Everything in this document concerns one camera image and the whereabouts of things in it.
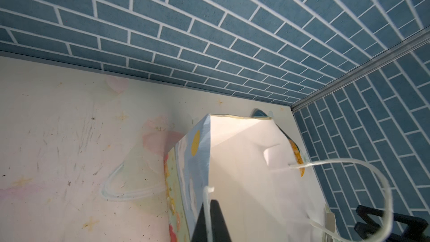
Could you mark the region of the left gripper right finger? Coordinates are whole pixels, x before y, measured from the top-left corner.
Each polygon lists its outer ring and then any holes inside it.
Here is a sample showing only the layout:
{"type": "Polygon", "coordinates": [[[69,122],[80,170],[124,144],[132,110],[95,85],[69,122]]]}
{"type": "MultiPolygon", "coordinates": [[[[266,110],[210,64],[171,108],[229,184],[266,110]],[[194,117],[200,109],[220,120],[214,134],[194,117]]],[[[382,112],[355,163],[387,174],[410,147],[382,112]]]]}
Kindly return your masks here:
{"type": "MultiPolygon", "coordinates": [[[[358,222],[354,231],[362,239],[368,239],[381,229],[381,225],[372,217],[382,218],[383,211],[359,205],[356,214],[363,222],[358,222]]],[[[393,230],[386,242],[428,242],[430,236],[426,234],[429,223],[420,217],[394,213],[393,230]]]]}

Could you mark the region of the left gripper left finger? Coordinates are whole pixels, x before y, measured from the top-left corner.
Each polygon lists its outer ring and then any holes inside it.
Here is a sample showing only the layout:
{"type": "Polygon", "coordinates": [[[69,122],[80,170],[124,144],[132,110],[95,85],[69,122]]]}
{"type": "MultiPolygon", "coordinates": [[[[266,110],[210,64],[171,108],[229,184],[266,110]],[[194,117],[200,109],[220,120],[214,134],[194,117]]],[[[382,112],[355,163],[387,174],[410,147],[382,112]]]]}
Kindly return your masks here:
{"type": "MultiPolygon", "coordinates": [[[[191,242],[207,242],[207,228],[204,206],[201,206],[196,227],[191,242]]],[[[210,220],[213,242],[232,242],[219,202],[215,199],[210,202],[210,220]]]]}

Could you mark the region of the white paper gift bag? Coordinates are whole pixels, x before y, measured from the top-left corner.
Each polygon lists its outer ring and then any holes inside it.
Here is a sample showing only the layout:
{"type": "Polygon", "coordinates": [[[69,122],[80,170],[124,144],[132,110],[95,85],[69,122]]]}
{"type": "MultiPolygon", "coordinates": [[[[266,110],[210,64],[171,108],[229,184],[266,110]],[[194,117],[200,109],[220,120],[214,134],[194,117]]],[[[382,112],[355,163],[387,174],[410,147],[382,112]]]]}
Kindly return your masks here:
{"type": "Polygon", "coordinates": [[[343,241],[315,169],[270,117],[206,115],[165,156],[173,242],[191,242],[201,206],[212,242],[219,202],[232,242],[343,241]]]}

